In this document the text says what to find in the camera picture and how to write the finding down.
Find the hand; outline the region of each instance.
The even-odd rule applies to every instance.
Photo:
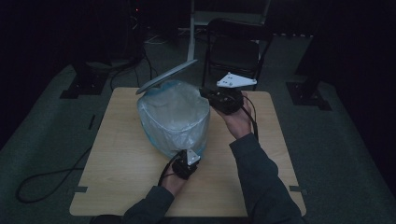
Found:
[[[244,108],[250,114],[251,108],[248,105],[248,100],[246,98],[246,97],[248,97],[248,94],[245,92],[242,92],[242,94],[245,96],[244,97]],[[245,113],[245,111],[243,111],[242,109],[239,109],[238,111],[236,111],[235,113],[232,113],[231,115],[225,115],[224,113],[218,111],[217,109],[215,109],[215,110],[224,119],[228,130],[230,131],[230,133],[233,135],[233,137],[235,139],[239,139],[239,138],[251,133],[250,118]]]
[[[173,163],[171,163],[169,168],[166,170],[161,186],[166,188],[174,195],[174,197],[176,197],[180,193],[181,189],[183,189],[183,186],[186,184],[187,180],[175,175],[172,165]]]

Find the wooden table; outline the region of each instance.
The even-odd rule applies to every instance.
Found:
[[[158,183],[169,159],[152,146],[140,124],[137,88],[116,88],[108,104],[90,157],[70,206],[74,216],[123,215]],[[298,186],[289,152],[268,92],[248,92],[256,106],[259,138],[277,164],[287,188]],[[168,217],[246,217],[236,163],[228,146],[233,141],[224,121],[211,111],[207,147],[197,171],[167,212]],[[301,192],[291,198],[305,214]]]

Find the lid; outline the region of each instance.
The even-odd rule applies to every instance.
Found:
[[[151,87],[154,87],[160,83],[162,83],[164,80],[166,80],[169,77],[174,76],[176,73],[180,72],[181,70],[187,68],[188,66],[192,65],[193,63],[197,62],[198,60],[194,59],[194,60],[189,60],[179,66],[176,66],[174,68],[172,68],[171,70],[155,77],[154,79],[146,82],[141,88],[139,88],[139,90],[136,91],[136,95],[147,91],[148,89],[150,89]]]

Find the person's right hand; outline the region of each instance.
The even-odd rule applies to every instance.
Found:
[[[244,97],[244,108],[247,112],[251,113],[251,108],[248,105],[248,100],[246,97],[248,95],[245,92],[242,92]],[[228,130],[233,135],[235,139],[239,139],[248,133],[251,133],[251,121],[248,115],[242,109],[239,109],[235,113],[231,115],[225,115],[224,113],[215,109],[216,112],[224,119],[225,124],[227,125]]]

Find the dark background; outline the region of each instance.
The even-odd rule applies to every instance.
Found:
[[[262,2],[235,3],[249,11]],[[234,11],[228,5],[197,0],[196,10]],[[189,26],[189,11],[185,0],[1,1],[0,147],[66,65],[132,59],[138,42],[131,38],[143,35],[148,26],[175,38],[177,27]],[[141,33],[132,32],[131,17],[138,18]],[[272,1],[266,24],[276,34],[314,36],[296,74],[334,85],[395,193],[395,3],[277,0]]]

